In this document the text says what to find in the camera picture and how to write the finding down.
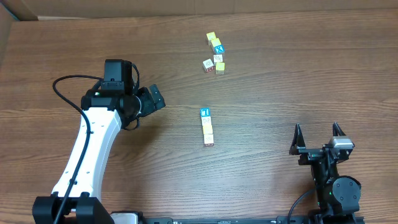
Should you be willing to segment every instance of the wooden table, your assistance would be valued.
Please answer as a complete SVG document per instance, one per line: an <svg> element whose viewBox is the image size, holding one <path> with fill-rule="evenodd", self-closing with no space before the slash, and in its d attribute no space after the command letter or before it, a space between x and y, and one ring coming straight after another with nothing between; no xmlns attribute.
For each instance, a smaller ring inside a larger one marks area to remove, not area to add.
<svg viewBox="0 0 398 224"><path fill-rule="evenodd" d="M72 74L102 77L107 58L134 62L167 107L121 131L106 168L108 211L147 217L286 215L313 187L289 155L295 123L308 147L338 121L356 144L339 165L362 185L368 223L398 222L398 10L282 12L14 23L0 75L0 222L31 223L75 142L80 115L52 90ZM205 73L205 34L226 48L226 74ZM80 104L93 84L59 90ZM215 146L203 147L209 106ZM316 208L307 198L295 214Z"/></svg>

